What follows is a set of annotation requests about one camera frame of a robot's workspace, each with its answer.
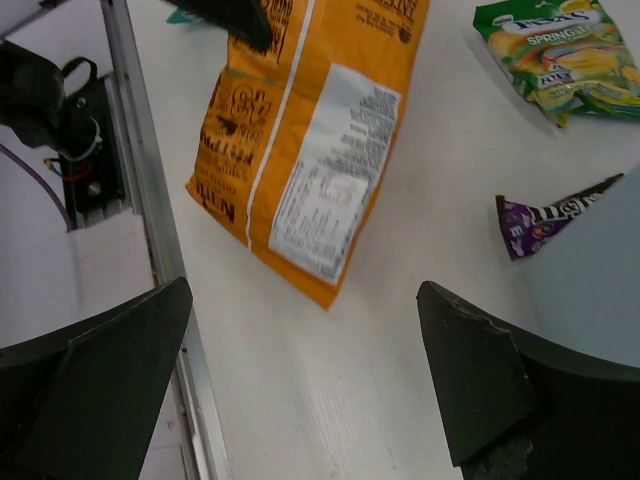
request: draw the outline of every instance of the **teal object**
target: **teal object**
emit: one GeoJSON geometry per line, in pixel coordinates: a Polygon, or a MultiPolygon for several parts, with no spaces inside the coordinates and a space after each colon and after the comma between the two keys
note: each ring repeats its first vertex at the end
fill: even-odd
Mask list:
{"type": "Polygon", "coordinates": [[[197,15],[194,15],[189,12],[185,12],[181,8],[177,8],[175,12],[173,12],[169,18],[167,18],[167,23],[171,23],[173,25],[178,25],[181,23],[197,23],[202,22],[202,19],[197,15]]]}

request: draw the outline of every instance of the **purple wrapper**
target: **purple wrapper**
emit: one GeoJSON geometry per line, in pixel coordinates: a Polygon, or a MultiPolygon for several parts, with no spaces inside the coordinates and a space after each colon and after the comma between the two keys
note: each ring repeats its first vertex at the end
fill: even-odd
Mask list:
{"type": "Polygon", "coordinates": [[[623,176],[620,173],[609,177],[604,182],[563,198],[548,207],[530,207],[497,195],[500,230],[511,260],[519,260],[536,253],[623,176]]]}

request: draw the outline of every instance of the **table surface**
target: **table surface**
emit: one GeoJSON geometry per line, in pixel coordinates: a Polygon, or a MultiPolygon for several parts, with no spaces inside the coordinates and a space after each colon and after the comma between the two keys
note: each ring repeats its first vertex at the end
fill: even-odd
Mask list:
{"type": "MultiPolygon", "coordinates": [[[[377,206],[326,312],[184,189],[225,33],[168,25],[161,2],[128,4],[233,478],[461,478],[420,335],[420,283],[544,333],[494,196],[544,205],[626,172],[638,125],[576,118],[555,130],[492,64],[471,27],[476,3],[433,1],[377,206]]],[[[640,58],[640,3],[605,7],[640,58]]]]}

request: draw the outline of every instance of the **orange bag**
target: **orange bag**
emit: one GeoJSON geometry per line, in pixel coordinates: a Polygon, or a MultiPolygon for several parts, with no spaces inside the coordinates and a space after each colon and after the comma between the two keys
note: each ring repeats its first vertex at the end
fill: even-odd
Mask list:
{"type": "Polygon", "coordinates": [[[429,2],[262,4],[271,46],[229,37],[187,190],[328,308],[377,197],[429,2]]]}

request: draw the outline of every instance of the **purple cable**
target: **purple cable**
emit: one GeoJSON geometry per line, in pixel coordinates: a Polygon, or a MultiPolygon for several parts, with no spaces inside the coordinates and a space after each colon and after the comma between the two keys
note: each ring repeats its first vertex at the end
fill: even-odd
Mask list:
{"type": "Polygon", "coordinates": [[[73,222],[71,221],[71,218],[67,213],[67,210],[64,208],[64,205],[56,195],[56,192],[53,191],[53,189],[49,186],[49,184],[45,181],[45,179],[42,178],[40,175],[38,175],[38,172],[36,172],[33,168],[27,165],[27,163],[24,160],[22,160],[20,157],[18,157],[15,153],[13,153],[11,150],[9,150],[7,147],[5,147],[1,143],[0,143],[0,152],[4,153],[9,158],[9,160],[12,160],[16,165],[18,165],[25,172],[27,172],[31,178],[33,178],[36,182],[38,182],[38,184],[44,189],[45,192],[47,192],[47,195],[49,195],[53,203],[56,205],[56,208],[60,212],[60,215],[62,215],[62,218],[64,219],[64,223],[67,224],[67,232],[70,232],[71,230],[73,230],[73,222]]]}

